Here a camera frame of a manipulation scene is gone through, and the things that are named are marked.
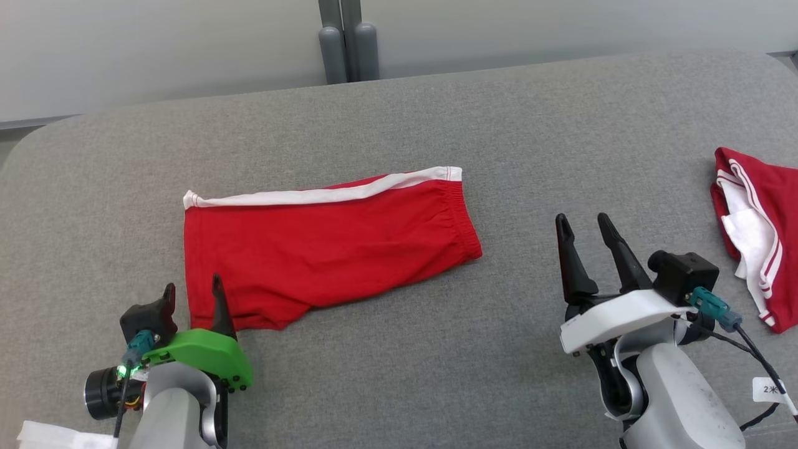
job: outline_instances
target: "red cloth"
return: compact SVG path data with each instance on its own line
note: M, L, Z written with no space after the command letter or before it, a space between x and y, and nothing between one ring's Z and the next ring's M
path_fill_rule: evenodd
M283 329L311 308L374 296L480 257L460 174L435 167L221 200L189 191L184 239L192 327L211 326L214 273L236 329Z
M726 249L741 261L760 318L774 332L798 324L798 169L768 165L732 149L715 151L711 187Z

